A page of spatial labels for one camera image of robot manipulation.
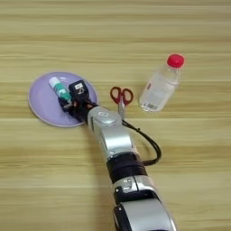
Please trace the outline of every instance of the black object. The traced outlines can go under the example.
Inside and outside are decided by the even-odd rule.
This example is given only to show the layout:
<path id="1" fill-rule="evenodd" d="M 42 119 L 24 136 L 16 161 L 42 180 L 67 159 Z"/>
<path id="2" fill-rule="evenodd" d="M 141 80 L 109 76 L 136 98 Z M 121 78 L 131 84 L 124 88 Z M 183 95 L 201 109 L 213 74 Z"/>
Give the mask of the black object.
<path id="1" fill-rule="evenodd" d="M 147 172 L 140 161 L 140 157 L 132 152 L 121 153 L 111 158 L 106 166 L 108 168 L 112 183 L 125 177 L 145 175 Z"/>
<path id="2" fill-rule="evenodd" d="M 156 152 L 156 158 L 152 159 L 152 160 L 149 160 L 149 161 L 144 161 L 143 162 L 144 166 L 153 165 L 153 164 L 157 163 L 161 159 L 161 157 L 162 157 L 162 150 L 159 147 L 159 145 L 150 136 L 148 136 L 147 134 L 143 133 L 140 128 L 136 128 L 136 127 L 130 125 L 125 120 L 123 120 L 123 126 L 126 126 L 126 127 L 130 128 L 130 129 L 136 131 L 138 134 L 140 134 L 142 137 L 144 137 L 149 142 L 149 144 L 153 147 L 153 149 L 155 150 L 155 152 Z"/>
<path id="3" fill-rule="evenodd" d="M 114 221 L 116 231 L 133 231 L 123 205 L 114 208 Z"/>
<path id="4" fill-rule="evenodd" d="M 91 102 L 89 98 L 88 87 L 83 80 L 69 85 L 72 107 L 69 108 L 69 114 L 80 121 L 88 123 L 88 112 L 97 104 Z"/>

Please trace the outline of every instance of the small object on plate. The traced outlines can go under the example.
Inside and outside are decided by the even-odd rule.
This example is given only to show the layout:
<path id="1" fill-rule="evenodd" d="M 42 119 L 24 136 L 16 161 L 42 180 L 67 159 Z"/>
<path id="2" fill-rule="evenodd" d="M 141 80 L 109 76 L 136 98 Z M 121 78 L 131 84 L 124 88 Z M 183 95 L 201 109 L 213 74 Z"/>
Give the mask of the small object on plate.
<path id="1" fill-rule="evenodd" d="M 55 93 L 58 97 L 65 98 L 68 103 L 71 103 L 71 96 L 67 89 L 65 89 L 64 85 L 60 82 L 60 80 L 57 77 L 52 77 L 49 80 L 50 86 L 54 89 Z"/>
<path id="2" fill-rule="evenodd" d="M 53 77 L 56 77 L 63 84 L 65 89 L 68 89 L 69 85 L 73 82 L 84 80 L 88 87 L 91 101 L 97 104 L 97 92 L 87 80 L 72 73 L 52 72 L 39 77 L 32 83 L 28 96 L 31 110 L 42 121 L 50 125 L 60 127 L 74 127 L 82 125 L 82 121 L 73 118 L 61 109 L 58 96 L 54 93 L 49 84 L 49 80 Z"/>
<path id="3" fill-rule="evenodd" d="M 128 88 L 121 89 L 120 87 L 113 87 L 111 88 L 110 96 L 113 101 L 118 104 L 119 115 L 124 119 L 125 107 L 134 100 L 134 93 Z"/>

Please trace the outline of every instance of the bottle label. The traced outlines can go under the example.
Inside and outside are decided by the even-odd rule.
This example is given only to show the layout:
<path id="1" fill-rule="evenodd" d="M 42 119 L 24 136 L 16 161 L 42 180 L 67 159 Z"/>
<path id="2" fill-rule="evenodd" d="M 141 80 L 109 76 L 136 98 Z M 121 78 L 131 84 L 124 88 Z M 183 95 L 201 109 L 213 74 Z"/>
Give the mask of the bottle label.
<path id="1" fill-rule="evenodd" d="M 158 106 L 162 103 L 165 96 L 166 92 L 163 89 L 155 89 L 148 97 L 147 106 L 152 110 L 156 110 Z"/>

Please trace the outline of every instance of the water bottle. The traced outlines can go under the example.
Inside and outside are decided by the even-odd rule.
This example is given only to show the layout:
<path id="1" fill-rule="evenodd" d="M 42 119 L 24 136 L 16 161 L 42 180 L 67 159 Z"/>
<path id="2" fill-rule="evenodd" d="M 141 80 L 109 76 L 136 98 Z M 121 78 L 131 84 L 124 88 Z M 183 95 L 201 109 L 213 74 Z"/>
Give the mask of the water bottle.
<path id="1" fill-rule="evenodd" d="M 167 64 L 157 70 L 147 83 L 139 105 L 145 111 L 159 112 L 180 84 L 180 67 L 184 58 L 179 54 L 172 54 Z"/>

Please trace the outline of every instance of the wood grain surface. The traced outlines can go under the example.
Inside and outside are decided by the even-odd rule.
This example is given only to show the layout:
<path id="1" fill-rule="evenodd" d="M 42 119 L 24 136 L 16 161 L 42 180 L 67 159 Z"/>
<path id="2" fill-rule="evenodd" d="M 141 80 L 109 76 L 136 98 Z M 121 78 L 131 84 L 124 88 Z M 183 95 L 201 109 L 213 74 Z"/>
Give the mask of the wood grain surface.
<path id="1" fill-rule="evenodd" d="M 83 125 L 46 125 L 27 103 L 40 75 L 88 79 L 113 110 L 129 87 L 127 120 L 163 150 L 147 168 L 181 231 L 231 230 L 230 0 L 0 0 L 0 230 L 114 230 L 103 153 Z M 159 114 L 137 98 L 168 54 L 182 82 Z M 142 158 L 151 148 L 132 133 Z"/>

